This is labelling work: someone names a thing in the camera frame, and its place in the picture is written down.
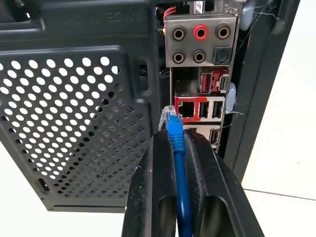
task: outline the motherboard i/o panel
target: motherboard i/o panel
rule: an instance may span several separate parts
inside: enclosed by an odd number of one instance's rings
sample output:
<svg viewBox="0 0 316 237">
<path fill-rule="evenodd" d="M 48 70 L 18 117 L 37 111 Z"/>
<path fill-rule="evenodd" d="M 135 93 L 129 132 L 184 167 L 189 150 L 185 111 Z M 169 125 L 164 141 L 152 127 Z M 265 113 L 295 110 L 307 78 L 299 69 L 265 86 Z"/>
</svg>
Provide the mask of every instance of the motherboard i/o panel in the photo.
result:
<svg viewBox="0 0 316 237">
<path fill-rule="evenodd" d="M 231 82 L 238 11 L 218 12 L 205 2 L 197 11 L 196 3 L 190 8 L 175 4 L 164 12 L 170 102 L 184 127 L 203 134 L 216 149 Z"/>
</svg>

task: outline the blue ethernet cable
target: blue ethernet cable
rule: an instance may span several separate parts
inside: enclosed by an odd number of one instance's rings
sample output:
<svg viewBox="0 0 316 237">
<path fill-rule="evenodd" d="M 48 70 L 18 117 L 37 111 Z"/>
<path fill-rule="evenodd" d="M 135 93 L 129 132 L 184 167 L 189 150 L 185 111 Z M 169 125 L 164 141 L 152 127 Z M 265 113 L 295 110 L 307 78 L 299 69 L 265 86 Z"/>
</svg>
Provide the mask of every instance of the blue ethernet cable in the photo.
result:
<svg viewBox="0 0 316 237">
<path fill-rule="evenodd" d="M 184 132 L 182 122 L 177 116 L 174 106 L 166 106 L 162 110 L 159 129 L 161 129 L 163 122 L 173 147 L 178 192 L 177 221 L 179 237 L 192 237 L 189 191 L 185 171 Z"/>
</svg>

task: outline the perforated metal panel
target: perforated metal panel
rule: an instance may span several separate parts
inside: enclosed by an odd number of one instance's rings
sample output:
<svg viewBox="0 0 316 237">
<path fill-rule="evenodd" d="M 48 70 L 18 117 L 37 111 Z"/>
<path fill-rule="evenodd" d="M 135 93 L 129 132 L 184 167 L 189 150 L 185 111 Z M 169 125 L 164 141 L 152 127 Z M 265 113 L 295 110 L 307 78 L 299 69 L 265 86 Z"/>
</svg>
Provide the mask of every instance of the perforated metal panel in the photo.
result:
<svg viewBox="0 0 316 237">
<path fill-rule="evenodd" d="M 40 193 L 50 202 L 124 206 L 151 136 L 149 107 L 133 97 L 124 51 L 15 51 L 0 63 L 1 141 Z"/>
</svg>

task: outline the white floor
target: white floor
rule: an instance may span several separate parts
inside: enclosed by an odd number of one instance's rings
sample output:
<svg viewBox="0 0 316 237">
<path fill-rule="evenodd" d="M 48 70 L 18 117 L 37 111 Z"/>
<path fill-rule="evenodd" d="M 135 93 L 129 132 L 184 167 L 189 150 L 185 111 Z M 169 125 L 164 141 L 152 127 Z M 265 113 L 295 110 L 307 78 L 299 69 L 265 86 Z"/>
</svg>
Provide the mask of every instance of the white floor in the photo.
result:
<svg viewBox="0 0 316 237">
<path fill-rule="evenodd" d="M 315 7 L 301 0 L 242 183 L 267 237 L 316 236 Z"/>
<path fill-rule="evenodd" d="M 301 0 L 242 183 L 267 237 L 316 236 L 314 9 Z M 120 236 L 122 214 L 46 211 L 1 144 L 0 154 L 0 236 Z"/>
</svg>

